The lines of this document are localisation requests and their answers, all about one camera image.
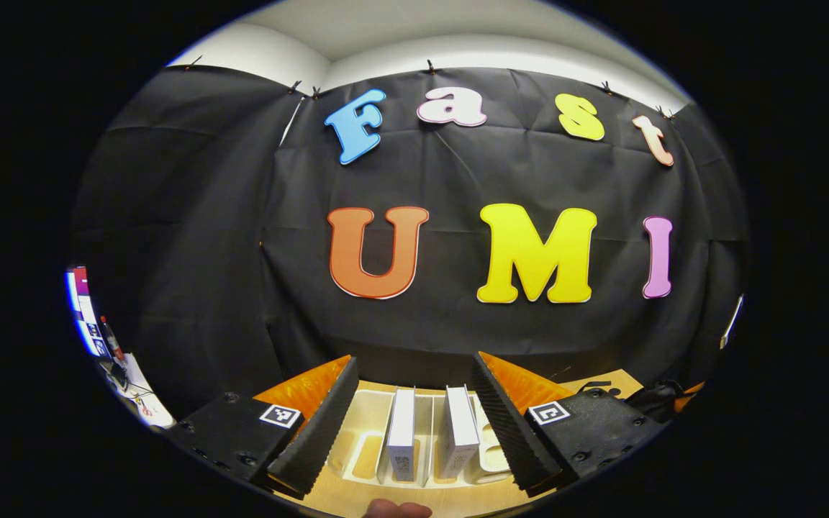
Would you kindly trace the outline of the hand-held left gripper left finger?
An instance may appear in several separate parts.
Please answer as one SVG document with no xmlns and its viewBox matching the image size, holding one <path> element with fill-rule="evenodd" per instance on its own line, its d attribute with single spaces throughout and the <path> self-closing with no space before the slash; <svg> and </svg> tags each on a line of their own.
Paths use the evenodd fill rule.
<svg viewBox="0 0 829 518">
<path fill-rule="evenodd" d="M 233 478 L 302 499 L 312 491 L 358 390 L 343 356 L 251 396 L 227 391 L 166 429 L 177 446 Z"/>
</svg>

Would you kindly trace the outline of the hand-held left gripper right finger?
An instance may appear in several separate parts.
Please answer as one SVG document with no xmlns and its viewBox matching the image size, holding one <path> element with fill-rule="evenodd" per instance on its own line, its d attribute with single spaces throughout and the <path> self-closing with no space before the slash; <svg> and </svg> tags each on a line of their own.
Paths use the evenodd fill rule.
<svg viewBox="0 0 829 518">
<path fill-rule="evenodd" d="M 486 352 L 474 353 L 471 386 L 530 497 L 594 476 L 665 427 L 601 386 L 572 391 Z"/>
</svg>

